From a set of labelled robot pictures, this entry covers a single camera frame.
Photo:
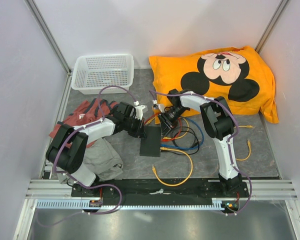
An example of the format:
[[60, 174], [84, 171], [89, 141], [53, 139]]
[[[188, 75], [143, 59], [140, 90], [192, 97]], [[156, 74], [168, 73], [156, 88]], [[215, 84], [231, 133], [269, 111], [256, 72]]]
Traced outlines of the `black network switch box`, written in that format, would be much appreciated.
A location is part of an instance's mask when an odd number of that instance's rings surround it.
[[161, 128], [159, 126], [145, 126], [145, 138], [141, 139], [139, 155], [143, 157], [160, 157]]

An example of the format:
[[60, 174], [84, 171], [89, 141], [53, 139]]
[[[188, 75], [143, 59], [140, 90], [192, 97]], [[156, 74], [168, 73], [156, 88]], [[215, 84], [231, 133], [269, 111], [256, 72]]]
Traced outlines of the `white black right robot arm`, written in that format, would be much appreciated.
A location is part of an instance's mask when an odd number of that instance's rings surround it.
[[168, 111], [160, 112], [158, 119], [163, 136], [175, 127], [178, 118], [189, 110], [200, 112], [207, 135], [213, 140], [218, 161], [220, 181], [219, 191], [225, 197], [232, 196], [239, 188], [242, 174], [239, 172], [233, 138], [238, 125], [224, 97], [217, 98], [199, 95], [190, 90], [173, 89], [166, 95], [172, 106]]

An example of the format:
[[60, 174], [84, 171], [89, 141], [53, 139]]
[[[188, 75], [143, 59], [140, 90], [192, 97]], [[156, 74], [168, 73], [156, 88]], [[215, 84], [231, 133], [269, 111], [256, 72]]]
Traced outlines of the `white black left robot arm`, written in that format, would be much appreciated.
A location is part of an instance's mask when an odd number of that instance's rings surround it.
[[109, 114], [100, 119], [78, 126], [63, 124], [50, 143], [45, 159], [53, 164], [53, 170], [66, 174], [89, 197], [100, 191], [99, 177], [84, 165], [87, 145], [98, 139], [126, 131], [133, 138], [144, 139], [144, 113], [148, 107], [135, 101], [133, 105], [120, 102]]

